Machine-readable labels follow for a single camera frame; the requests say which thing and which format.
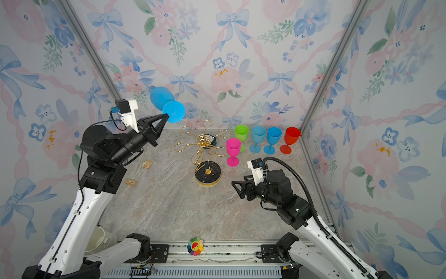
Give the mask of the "blue wine glass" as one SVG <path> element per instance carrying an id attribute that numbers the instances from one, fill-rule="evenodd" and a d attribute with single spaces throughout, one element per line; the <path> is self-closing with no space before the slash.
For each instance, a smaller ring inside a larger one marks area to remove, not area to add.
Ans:
<path id="1" fill-rule="evenodd" d="M 275 153 L 274 145 L 277 144 L 282 137 L 282 130 L 277 127 L 271 127 L 267 131 L 267 143 L 264 147 L 264 152 L 267 155 L 273 155 Z"/>
<path id="2" fill-rule="evenodd" d="M 178 123 L 185 116 L 185 107 L 178 102 L 170 90 L 166 87 L 155 87 L 150 95 L 151 103 L 161 110 L 162 114 L 168 114 L 168 122 Z"/>

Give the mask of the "pink wine glass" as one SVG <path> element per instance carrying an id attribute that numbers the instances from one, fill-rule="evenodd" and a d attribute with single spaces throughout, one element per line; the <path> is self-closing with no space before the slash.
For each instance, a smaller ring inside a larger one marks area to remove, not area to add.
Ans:
<path id="1" fill-rule="evenodd" d="M 230 167 L 237 167 L 239 165 L 238 155 L 241 150 L 241 142 L 236 138 L 231 138 L 226 142 L 226 150 L 229 158 L 227 164 Z"/>

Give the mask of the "green wine glass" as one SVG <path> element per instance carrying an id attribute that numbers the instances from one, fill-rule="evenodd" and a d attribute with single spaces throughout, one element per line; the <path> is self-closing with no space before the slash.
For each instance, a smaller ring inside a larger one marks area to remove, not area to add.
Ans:
<path id="1" fill-rule="evenodd" d="M 249 133 L 249 128 L 245 125 L 237 125 L 235 128 L 235 138 L 241 142 L 240 151 L 244 152 L 246 150 L 246 146 L 244 142 L 247 140 Z"/>

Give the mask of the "teal wine glass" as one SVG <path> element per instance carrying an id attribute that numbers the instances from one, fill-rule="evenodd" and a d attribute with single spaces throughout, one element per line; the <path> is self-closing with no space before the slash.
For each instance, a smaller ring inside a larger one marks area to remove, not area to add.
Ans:
<path id="1" fill-rule="evenodd" d="M 253 145 L 250 146 L 249 150 L 252 153 L 260 153 L 261 152 L 261 146 L 260 143 L 263 142 L 263 140 L 266 137 L 266 129 L 261 126 L 255 126 L 252 129 L 252 140 L 254 142 Z"/>

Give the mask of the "red wine glass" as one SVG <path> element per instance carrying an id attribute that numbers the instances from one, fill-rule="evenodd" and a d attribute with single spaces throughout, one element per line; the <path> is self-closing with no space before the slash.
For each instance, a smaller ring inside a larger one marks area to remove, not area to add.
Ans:
<path id="1" fill-rule="evenodd" d="M 302 133 L 298 128 L 295 128 L 295 127 L 287 128 L 285 135 L 284 135 L 285 145 L 282 145 L 280 147 L 280 151 L 286 155 L 291 154 L 292 153 L 291 146 L 298 141 L 301 134 Z"/>

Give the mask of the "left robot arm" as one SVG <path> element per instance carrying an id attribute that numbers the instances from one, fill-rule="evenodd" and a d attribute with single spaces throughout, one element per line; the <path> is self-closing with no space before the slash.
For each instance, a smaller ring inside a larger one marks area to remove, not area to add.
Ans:
<path id="1" fill-rule="evenodd" d="M 143 153 L 146 144 L 157 146 L 168 119 L 168 114 L 143 117 L 137 121 L 138 130 L 128 133 L 113 134 L 104 122 L 86 129 L 80 148 L 87 154 L 88 167 L 78 179 L 73 207 L 49 251 L 38 265 L 25 269 L 24 279 L 100 279 L 128 260 L 150 260 L 150 238 L 138 233 L 102 252 L 89 256 L 85 252 L 126 166 Z"/>

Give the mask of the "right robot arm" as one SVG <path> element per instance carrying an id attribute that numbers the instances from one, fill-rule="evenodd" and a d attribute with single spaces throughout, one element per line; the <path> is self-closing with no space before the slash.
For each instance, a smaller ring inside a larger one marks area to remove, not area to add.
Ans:
<path id="1" fill-rule="evenodd" d="M 291 232 L 276 243 L 284 262 L 295 262 L 312 271 L 321 279 L 389 279 L 386 271 L 375 268 L 360 259 L 328 225 L 312 210 L 311 204 L 294 194 L 291 182 L 282 170 L 268 172 L 262 179 L 258 174 L 233 181 L 233 188 L 241 199 L 258 198 L 270 203 L 286 224 L 311 241 L 320 253 L 314 253 Z"/>

